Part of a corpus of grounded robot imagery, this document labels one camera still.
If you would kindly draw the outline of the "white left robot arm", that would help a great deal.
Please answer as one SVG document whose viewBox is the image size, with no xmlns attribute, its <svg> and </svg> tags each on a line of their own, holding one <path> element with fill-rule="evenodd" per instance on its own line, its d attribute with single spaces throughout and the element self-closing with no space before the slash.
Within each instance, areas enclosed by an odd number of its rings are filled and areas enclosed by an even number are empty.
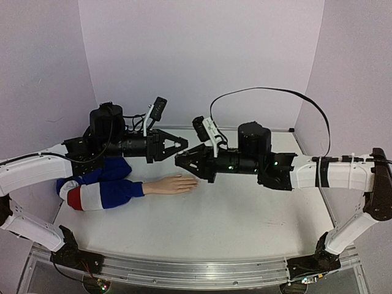
<svg viewBox="0 0 392 294">
<path fill-rule="evenodd" d="M 163 161 L 189 146 L 177 137 L 144 123 L 141 132 L 126 129 L 123 109 L 112 102 L 90 112 L 89 127 L 81 137 L 63 141 L 51 148 L 1 162 L 1 229 L 30 239 L 58 252 L 71 268 L 83 261 L 74 246 L 73 234 L 29 214 L 9 194 L 22 187 L 81 176 L 103 167 L 106 157 L 145 157 L 147 163 Z"/>
</svg>

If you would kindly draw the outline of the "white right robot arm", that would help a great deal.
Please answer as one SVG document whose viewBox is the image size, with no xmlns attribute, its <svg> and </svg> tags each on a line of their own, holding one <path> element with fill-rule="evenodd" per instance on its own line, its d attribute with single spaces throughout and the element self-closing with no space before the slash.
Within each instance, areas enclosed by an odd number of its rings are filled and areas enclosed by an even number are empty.
<svg viewBox="0 0 392 294">
<path fill-rule="evenodd" d="M 274 153 L 271 131 L 257 122 L 238 127 L 238 146 L 226 144 L 211 118 L 195 118 L 200 145 L 175 157 L 175 165 L 213 183 L 217 173 L 257 175 L 259 185 L 272 190 L 339 188 L 360 190 L 364 203 L 344 224 L 318 241 L 315 255 L 339 255 L 378 222 L 391 220 L 391 161 L 381 148 L 363 156 L 311 157 Z"/>
</svg>

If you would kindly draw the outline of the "mannequin hand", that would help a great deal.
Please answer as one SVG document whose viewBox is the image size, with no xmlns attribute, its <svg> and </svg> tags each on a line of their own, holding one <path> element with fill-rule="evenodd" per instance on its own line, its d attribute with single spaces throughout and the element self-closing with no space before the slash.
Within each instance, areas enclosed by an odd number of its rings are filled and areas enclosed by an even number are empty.
<svg viewBox="0 0 392 294">
<path fill-rule="evenodd" d="M 142 184 L 144 195 L 176 195 L 190 192 L 198 187 L 198 180 L 193 176 L 175 175 L 157 181 Z"/>
</svg>

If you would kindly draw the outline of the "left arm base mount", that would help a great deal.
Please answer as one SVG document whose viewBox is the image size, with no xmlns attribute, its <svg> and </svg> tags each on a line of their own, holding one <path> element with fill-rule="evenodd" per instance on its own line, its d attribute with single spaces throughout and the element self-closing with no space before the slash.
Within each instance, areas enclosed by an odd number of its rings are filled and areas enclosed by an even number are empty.
<svg viewBox="0 0 392 294">
<path fill-rule="evenodd" d="M 64 244 L 59 250 L 51 252 L 50 261 L 55 265 L 99 274 L 104 263 L 103 255 L 79 249 L 72 231 L 63 225 L 59 229 L 62 231 Z"/>
</svg>

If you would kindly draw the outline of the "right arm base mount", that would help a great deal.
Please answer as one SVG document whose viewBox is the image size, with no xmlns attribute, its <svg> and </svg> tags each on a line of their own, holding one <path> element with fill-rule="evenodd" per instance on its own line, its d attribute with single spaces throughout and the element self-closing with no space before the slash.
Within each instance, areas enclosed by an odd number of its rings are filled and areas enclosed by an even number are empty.
<svg viewBox="0 0 392 294">
<path fill-rule="evenodd" d="M 315 252 L 312 255 L 293 257 L 287 260 L 287 269 L 291 281 L 298 281 L 304 277 L 326 274 L 341 268 L 339 255 L 326 251 L 324 233 L 317 242 Z"/>
</svg>

